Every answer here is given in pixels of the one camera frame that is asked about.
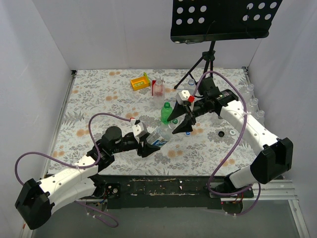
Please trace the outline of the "small clear upright bottle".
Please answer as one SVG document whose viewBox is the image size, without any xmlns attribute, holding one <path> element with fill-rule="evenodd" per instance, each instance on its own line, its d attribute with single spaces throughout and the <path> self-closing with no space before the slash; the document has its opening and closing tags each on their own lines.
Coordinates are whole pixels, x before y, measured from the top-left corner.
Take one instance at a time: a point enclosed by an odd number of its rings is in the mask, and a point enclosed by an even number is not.
<svg viewBox="0 0 317 238">
<path fill-rule="evenodd" d="M 211 122 L 212 124 L 221 124 L 223 121 L 222 117 L 218 116 L 216 113 L 212 113 L 211 115 Z"/>
</svg>

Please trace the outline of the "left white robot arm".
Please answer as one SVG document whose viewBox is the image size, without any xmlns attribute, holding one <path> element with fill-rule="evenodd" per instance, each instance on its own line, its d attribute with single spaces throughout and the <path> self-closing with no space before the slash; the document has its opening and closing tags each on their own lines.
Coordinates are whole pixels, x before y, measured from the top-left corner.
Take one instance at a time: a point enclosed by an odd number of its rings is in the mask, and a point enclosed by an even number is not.
<svg viewBox="0 0 317 238">
<path fill-rule="evenodd" d="M 122 135 L 117 126 L 109 127 L 97 145 L 78 160 L 74 167 L 53 176 L 36 181 L 33 178 L 23 184 L 15 208 L 31 230 L 45 224 L 51 215 L 63 206 L 80 198 L 105 194 L 106 183 L 99 172 L 114 162 L 114 154 L 136 150 L 143 158 L 160 147 L 147 142 L 147 131 L 134 125 L 132 132 Z"/>
</svg>

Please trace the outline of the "green plastic bottle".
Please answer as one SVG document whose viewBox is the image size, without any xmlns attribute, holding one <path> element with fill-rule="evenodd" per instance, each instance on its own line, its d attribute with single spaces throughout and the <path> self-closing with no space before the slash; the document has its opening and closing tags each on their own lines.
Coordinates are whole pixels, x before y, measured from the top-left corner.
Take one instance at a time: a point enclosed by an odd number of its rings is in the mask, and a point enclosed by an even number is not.
<svg viewBox="0 0 317 238">
<path fill-rule="evenodd" d="M 167 119 L 171 115 L 172 111 L 173 111 L 173 108 L 170 105 L 170 103 L 165 102 L 160 112 L 160 120 L 163 124 L 169 124 L 169 121 Z"/>
</svg>

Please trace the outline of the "red plastic box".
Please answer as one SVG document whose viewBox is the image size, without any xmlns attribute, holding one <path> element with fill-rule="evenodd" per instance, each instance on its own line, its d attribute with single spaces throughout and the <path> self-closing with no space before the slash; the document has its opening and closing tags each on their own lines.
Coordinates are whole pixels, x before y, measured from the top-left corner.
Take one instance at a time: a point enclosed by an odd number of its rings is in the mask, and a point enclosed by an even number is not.
<svg viewBox="0 0 317 238">
<path fill-rule="evenodd" d="M 153 80 L 152 81 L 152 96 L 153 97 L 156 97 L 159 95 L 159 92 L 160 92 L 160 87 L 157 85 L 157 80 Z"/>
</svg>

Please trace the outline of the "yellow plastic box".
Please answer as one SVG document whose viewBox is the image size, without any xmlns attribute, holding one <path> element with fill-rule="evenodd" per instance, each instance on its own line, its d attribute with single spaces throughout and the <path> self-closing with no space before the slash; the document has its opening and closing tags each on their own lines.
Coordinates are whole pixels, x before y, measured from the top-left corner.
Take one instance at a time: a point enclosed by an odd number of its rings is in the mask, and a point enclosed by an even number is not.
<svg viewBox="0 0 317 238">
<path fill-rule="evenodd" d="M 150 87 L 151 85 L 148 75 L 145 72 L 143 76 L 130 80 L 130 83 L 134 91 Z"/>
</svg>

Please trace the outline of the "clear Pepsi bottle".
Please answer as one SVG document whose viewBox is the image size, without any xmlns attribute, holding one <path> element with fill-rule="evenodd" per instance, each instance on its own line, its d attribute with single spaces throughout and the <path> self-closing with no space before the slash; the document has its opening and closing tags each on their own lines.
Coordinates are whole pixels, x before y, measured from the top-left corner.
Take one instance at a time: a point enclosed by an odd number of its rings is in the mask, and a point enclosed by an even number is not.
<svg viewBox="0 0 317 238">
<path fill-rule="evenodd" d="M 194 79 L 189 79 L 188 80 L 188 86 L 195 87 L 196 86 L 195 80 Z"/>
</svg>

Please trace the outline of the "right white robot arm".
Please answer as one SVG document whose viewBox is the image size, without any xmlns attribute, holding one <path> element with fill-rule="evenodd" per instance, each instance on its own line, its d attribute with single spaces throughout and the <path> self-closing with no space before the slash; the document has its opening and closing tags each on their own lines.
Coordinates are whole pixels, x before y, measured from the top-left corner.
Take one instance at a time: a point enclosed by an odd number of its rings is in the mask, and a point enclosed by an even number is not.
<svg viewBox="0 0 317 238">
<path fill-rule="evenodd" d="M 185 118 L 172 133 L 191 132 L 197 117 L 216 113 L 240 132 L 239 138 L 249 143 L 256 156 L 249 166 L 228 174 L 222 184 L 212 188 L 209 180 L 208 189 L 211 193 L 235 197 L 246 191 L 247 186 L 255 183 L 267 184 L 291 169 L 292 141 L 269 132 L 248 114 L 237 91 L 220 91 L 211 77 L 204 78 L 196 89 L 202 95 L 199 100 L 195 100 L 194 94 L 187 90 L 177 93 L 175 107 L 168 120 L 180 116 Z"/>
</svg>

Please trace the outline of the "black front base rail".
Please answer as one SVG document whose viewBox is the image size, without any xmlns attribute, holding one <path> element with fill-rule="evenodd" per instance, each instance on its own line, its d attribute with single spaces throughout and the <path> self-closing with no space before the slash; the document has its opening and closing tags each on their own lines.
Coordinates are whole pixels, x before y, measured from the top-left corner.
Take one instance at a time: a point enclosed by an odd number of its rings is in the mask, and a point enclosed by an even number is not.
<svg viewBox="0 0 317 238">
<path fill-rule="evenodd" d="M 97 191 L 87 201 L 103 201 L 108 209 L 207 208 L 221 210 L 221 197 L 210 194 L 208 176 L 119 176 L 95 179 Z"/>
</svg>

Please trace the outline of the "black music stand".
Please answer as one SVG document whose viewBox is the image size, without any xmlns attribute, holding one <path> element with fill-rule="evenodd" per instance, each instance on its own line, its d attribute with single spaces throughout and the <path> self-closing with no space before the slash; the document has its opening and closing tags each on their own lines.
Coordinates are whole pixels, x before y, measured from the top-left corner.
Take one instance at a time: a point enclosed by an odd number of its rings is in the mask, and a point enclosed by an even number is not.
<svg viewBox="0 0 317 238">
<path fill-rule="evenodd" d="M 262 39 L 269 35 L 280 0 L 175 0 L 170 39 L 177 44 L 210 42 L 198 60 L 213 67 L 217 41 Z"/>
</svg>

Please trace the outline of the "floral tablecloth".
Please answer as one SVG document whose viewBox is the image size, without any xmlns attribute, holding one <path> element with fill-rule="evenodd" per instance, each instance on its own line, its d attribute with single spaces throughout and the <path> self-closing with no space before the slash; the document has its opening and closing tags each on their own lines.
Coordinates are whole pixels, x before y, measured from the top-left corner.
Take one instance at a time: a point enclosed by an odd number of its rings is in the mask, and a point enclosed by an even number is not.
<svg viewBox="0 0 317 238">
<path fill-rule="evenodd" d="M 151 88 L 134 91 L 130 80 L 146 73 L 150 79 L 164 81 L 165 100 L 175 104 L 178 91 L 186 82 L 177 83 L 185 75 L 184 69 L 110 69 L 79 70 L 67 101 L 63 121 L 52 151 L 56 161 L 48 167 L 48 174 L 56 174 L 81 159 L 110 126 L 118 126 L 123 133 L 131 127 L 129 118 L 143 122 L 152 132 L 160 124 L 160 109 L 154 105 Z M 159 151 L 141 158 L 136 151 L 115 155 L 115 161 L 103 171 L 105 175 L 150 176 L 209 176 L 216 171 L 224 176 L 250 165 L 255 154 L 246 140 L 238 141 L 239 132 L 228 122 L 212 124 L 212 114 L 196 119 L 190 136 L 173 135 Z"/>
</svg>

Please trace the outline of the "clear bottle blue label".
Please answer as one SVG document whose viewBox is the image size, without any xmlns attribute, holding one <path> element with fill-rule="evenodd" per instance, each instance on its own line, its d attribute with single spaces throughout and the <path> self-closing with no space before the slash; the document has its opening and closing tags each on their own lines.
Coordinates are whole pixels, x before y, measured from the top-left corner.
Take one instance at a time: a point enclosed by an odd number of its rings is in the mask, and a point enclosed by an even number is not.
<svg viewBox="0 0 317 238">
<path fill-rule="evenodd" d="M 147 137 L 147 143 L 158 147 L 164 146 L 171 140 L 175 128 L 174 123 L 161 124 Z"/>
</svg>

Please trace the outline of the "clear bottle by wall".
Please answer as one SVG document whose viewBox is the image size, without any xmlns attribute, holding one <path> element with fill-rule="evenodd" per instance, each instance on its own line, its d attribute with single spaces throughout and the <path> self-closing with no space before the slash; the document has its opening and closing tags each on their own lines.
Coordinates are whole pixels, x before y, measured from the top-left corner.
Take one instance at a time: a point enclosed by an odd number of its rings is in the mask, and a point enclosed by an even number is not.
<svg viewBox="0 0 317 238">
<path fill-rule="evenodd" d="M 246 102 L 251 100 L 254 95 L 254 84 L 249 84 L 246 87 L 242 88 L 241 95 Z"/>
</svg>

